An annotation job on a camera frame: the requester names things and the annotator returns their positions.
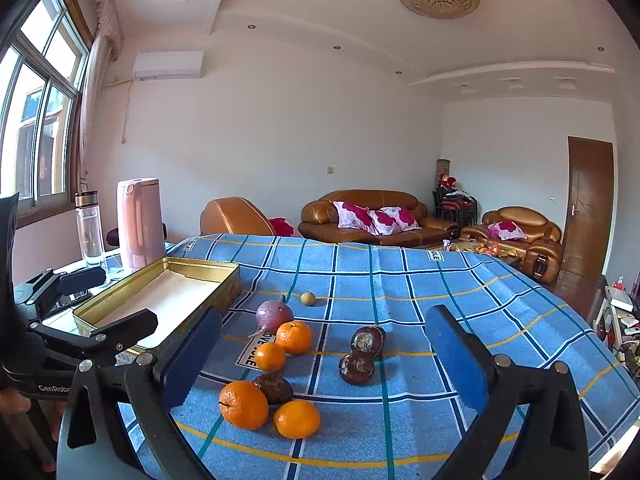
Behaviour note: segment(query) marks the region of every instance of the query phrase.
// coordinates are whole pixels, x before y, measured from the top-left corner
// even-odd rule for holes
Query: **blue checkered tablecloth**
[[[172,416],[217,479],[431,478],[456,447],[476,412],[462,404],[424,335],[424,313],[442,303],[492,353],[517,364],[571,368],[593,465],[640,413],[640,394],[626,371],[588,325],[565,303],[504,263],[473,253],[324,244],[303,238],[212,235],[177,244],[177,257],[234,261],[242,292],[223,317],[222,338],[200,377]],[[318,300],[304,306],[300,295]],[[287,358],[283,375],[295,397],[318,408],[322,423],[308,439],[287,440],[269,421],[257,431],[225,422],[220,389],[252,380],[249,341],[255,311],[284,294],[314,334],[312,351]],[[387,332],[383,359],[365,386],[338,374],[360,326]],[[130,407],[129,434],[146,470],[161,478]],[[518,435],[515,413],[490,468],[499,473]]]

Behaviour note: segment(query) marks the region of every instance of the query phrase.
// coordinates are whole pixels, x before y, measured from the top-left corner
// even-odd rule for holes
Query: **screw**
[[[94,366],[94,362],[91,359],[85,359],[78,365],[78,370],[81,372],[88,372]]]
[[[500,368],[508,368],[511,366],[511,359],[505,354],[496,354],[494,356],[494,361]]]
[[[569,371],[569,367],[566,365],[566,363],[563,363],[562,361],[556,361],[554,363],[554,368],[556,372],[558,372],[559,374],[565,374]]]
[[[149,352],[145,352],[143,354],[140,354],[138,357],[136,357],[136,362],[140,366],[151,364],[151,361],[153,361],[153,360],[154,360],[154,356],[153,356],[153,354],[150,354]]]

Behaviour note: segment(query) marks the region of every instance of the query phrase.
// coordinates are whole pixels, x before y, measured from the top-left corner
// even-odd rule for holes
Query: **floor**
[[[594,306],[600,307],[602,304],[604,285],[602,278],[594,280],[561,270],[558,281],[554,285],[545,285],[545,288],[565,300],[583,319],[590,322]]]

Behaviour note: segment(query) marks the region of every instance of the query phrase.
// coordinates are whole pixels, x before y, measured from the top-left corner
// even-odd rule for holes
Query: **bottle cap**
[[[96,190],[76,193],[77,208],[91,207],[92,205],[98,205],[98,192]]]

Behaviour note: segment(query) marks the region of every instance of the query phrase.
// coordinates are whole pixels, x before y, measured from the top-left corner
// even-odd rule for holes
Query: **red onion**
[[[249,337],[253,337],[254,335],[261,334],[263,332],[275,334],[281,324],[293,321],[293,312],[284,300],[285,297],[281,296],[280,301],[268,300],[258,307],[258,310],[255,311],[255,320],[258,323],[258,330]]]

